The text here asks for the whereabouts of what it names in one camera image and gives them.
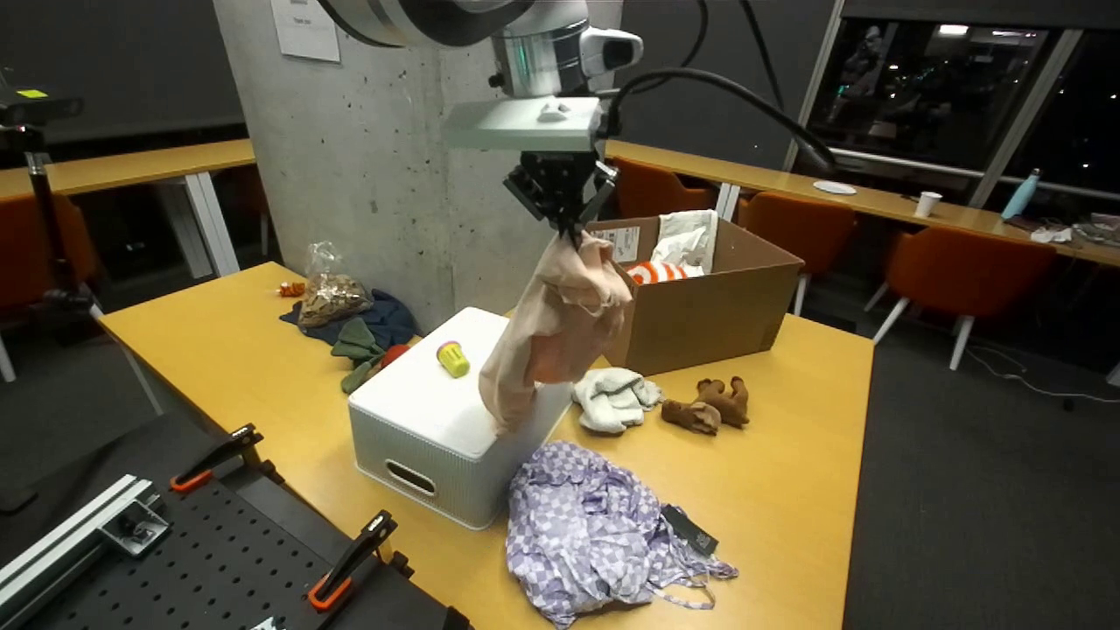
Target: small yellow object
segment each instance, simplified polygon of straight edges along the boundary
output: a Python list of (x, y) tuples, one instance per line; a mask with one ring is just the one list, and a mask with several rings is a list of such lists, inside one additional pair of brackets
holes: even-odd
[(465, 379), (470, 362), (465, 362), (465, 352), (461, 352), (461, 348), (456, 341), (448, 341), (440, 350), (434, 350), (434, 357), (440, 362), (448, 379)]

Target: desk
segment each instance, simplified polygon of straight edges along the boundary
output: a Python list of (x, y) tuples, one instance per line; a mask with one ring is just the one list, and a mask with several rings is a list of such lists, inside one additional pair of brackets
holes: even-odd
[[(772, 170), (772, 168), (717, 160), (717, 159), (699, 159), (699, 154), (678, 154), (678, 150), (623, 145), (623, 139), (610, 139), (606, 145), (606, 159), (625, 159), (625, 160), (638, 160), (638, 166), (647, 166), (647, 168), (664, 168), (664, 170), (711, 180), (711, 181), (732, 181), (732, 187), (741, 187), (741, 189), (776, 189), (776, 194), (798, 194), (798, 197), (826, 197), (826, 201), (833, 201), (840, 205), (851, 205), (856, 213), (882, 218), (882, 220), (898, 220), (898, 224), (935, 224), (935, 227), (951, 227), (951, 230), (972, 230), (972, 236), (989, 236), (989, 237), (1030, 241), (1030, 236), (1023, 227), (1007, 227), (997, 213), (976, 209), (976, 205), (958, 205), (958, 203), (939, 203), (935, 218), (912, 218), (912, 203), (917, 201), (906, 201), (898, 194), (886, 194), (886, 189), (869, 189), (869, 187), (856, 187), (854, 197), (829, 197), (829, 194), (811, 187), (820, 180), (805, 180), (805, 174), (794, 174), (794, 170)], [(1053, 245), (1053, 248), (1059, 254), (1067, 254), (1067, 259), (1085, 259), (1085, 261), (1094, 261), (1094, 266), (1120, 266), (1120, 248), (1088, 245), (1088, 241), (1065, 241), (1065, 245)]]
[[(354, 465), (340, 397), (347, 362), (281, 321), (277, 299), (294, 274), (255, 266), (116, 316), (106, 328), (221, 428), (255, 422), (260, 450), (344, 531), (379, 507), (398, 523), (391, 546), (413, 581), (457, 604), (478, 630), (547, 625), (505, 569), (505, 527), (465, 531), (386, 491)], [(580, 621), (576, 625), (765, 625), (826, 630), (843, 623), (851, 527), (865, 449), (872, 344), (788, 317), (770, 352), (658, 376), (671, 400), (694, 400), (702, 376), (741, 376), (751, 422), (717, 436), (647, 420), (625, 436), (589, 436), (562, 415), (553, 436), (597, 449), (662, 500), (682, 505), (722, 540), (741, 579), (715, 583), (715, 612), (664, 603)]]
[[(185, 266), (191, 276), (218, 276), (238, 268), (238, 254), (232, 236), (221, 218), (221, 203), (209, 181), (209, 170), (255, 166), (249, 139), (221, 139), (221, 145), (191, 145), (191, 148), (165, 148), (165, 150), (136, 150), (136, 154), (106, 154), (83, 160), (48, 166), (48, 187), (58, 197), (106, 194), (127, 187), (165, 187), (165, 205), (182, 245)], [(23, 168), (0, 170), (0, 203), (27, 201), (30, 181)]]

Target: dark window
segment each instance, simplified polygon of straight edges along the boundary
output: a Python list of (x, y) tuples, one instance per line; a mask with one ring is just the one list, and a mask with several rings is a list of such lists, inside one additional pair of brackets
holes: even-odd
[(1007, 174), (1120, 194), (1120, 31), (1085, 31)]
[(833, 148), (984, 168), (1053, 36), (843, 20), (807, 127)]
[[(995, 187), (995, 194), (986, 197), (986, 205), (1002, 209), (1011, 201), (1015, 187), (1011, 181)], [(1120, 213), (1120, 201), (1045, 189), (1045, 181), (1044, 181), (1039, 194), (1030, 201), (1023, 220), (1030, 220), (1030, 224), (1080, 224), (1080, 220), (1092, 220), (1094, 213)]]

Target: purple checkered fabric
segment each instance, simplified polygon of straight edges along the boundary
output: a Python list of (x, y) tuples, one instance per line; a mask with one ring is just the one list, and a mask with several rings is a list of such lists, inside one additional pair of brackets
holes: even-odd
[(734, 579), (671, 531), (645, 484), (576, 444), (542, 444), (519, 469), (505, 553), (555, 625), (610, 603), (645, 604), (671, 583)]

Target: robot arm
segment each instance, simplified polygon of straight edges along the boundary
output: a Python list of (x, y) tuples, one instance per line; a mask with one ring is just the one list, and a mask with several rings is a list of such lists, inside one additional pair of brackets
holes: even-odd
[(589, 82), (640, 58), (640, 40), (590, 29), (583, 0), (323, 0), (367, 47), (476, 47), (493, 40), (512, 98), (589, 96)]
[(589, 82), (632, 66), (645, 41), (590, 29), (583, 0), (323, 0), (326, 13), (367, 47), (476, 47), (493, 40), (505, 101), (465, 106), (448, 119), (450, 145), (515, 148), (507, 189), (519, 203), (576, 237), (611, 197), (597, 160), (601, 106)]

